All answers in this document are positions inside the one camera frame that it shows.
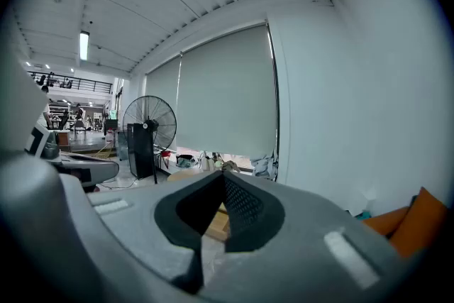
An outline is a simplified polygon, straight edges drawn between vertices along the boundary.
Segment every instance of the railing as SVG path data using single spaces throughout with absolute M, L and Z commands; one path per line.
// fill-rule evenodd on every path
M 104 94 L 111 93 L 112 84 L 107 82 L 56 75 L 53 72 L 44 73 L 28 71 L 28 73 L 40 86 L 48 85 L 49 87 L 59 87 L 61 89 L 102 92 Z

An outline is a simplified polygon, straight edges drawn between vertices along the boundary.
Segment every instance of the fluorescent tube light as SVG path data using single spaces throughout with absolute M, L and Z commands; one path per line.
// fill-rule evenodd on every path
M 81 32 L 80 33 L 80 42 L 79 42 L 79 54 L 80 59 L 86 61 L 88 58 L 88 38 L 90 33 Z

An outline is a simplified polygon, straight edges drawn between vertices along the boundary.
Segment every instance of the floor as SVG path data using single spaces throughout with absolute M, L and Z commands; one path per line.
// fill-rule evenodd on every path
M 83 152 L 88 150 L 100 150 L 106 146 L 106 139 L 103 139 L 102 131 L 87 131 L 74 136 L 74 131 L 70 131 L 70 144 L 73 153 Z
M 116 188 L 136 188 L 144 186 L 155 186 L 155 181 L 153 176 L 143 178 L 142 180 L 137 180 L 129 170 L 129 164 L 127 160 L 118 160 L 118 157 L 111 158 L 118 163 L 120 166 L 120 171 L 117 176 L 110 180 L 105 181 L 102 184 L 98 184 L 99 191 L 109 191 L 110 189 Z M 166 183 L 167 175 L 162 172 L 157 172 L 157 183 Z M 224 244 L 209 236 L 202 236 L 201 240 L 201 259 L 202 259 L 202 269 L 204 272 L 204 283 L 206 284 L 213 277 L 214 273 L 219 266 L 222 264 L 224 253 Z

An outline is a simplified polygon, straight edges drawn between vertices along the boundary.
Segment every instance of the orange cushion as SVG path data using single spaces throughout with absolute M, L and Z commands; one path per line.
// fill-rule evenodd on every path
M 391 232 L 396 231 L 408 210 L 408 207 L 402 207 L 401 209 L 388 212 L 387 214 L 362 220 L 362 222 L 376 230 L 379 234 L 386 236 Z
M 448 209 L 424 187 L 389 242 L 403 258 L 429 247 L 443 225 Z

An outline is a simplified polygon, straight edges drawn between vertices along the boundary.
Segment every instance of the roller blind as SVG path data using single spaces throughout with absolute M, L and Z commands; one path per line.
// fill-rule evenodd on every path
M 177 144 L 235 155 L 271 153 L 275 83 L 267 29 L 233 33 L 182 58 Z
M 175 58 L 165 65 L 157 68 L 147 76 L 145 95 L 160 97 L 167 102 L 177 115 L 177 87 L 180 57 Z M 176 150 L 176 139 L 172 141 L 169 149 Z

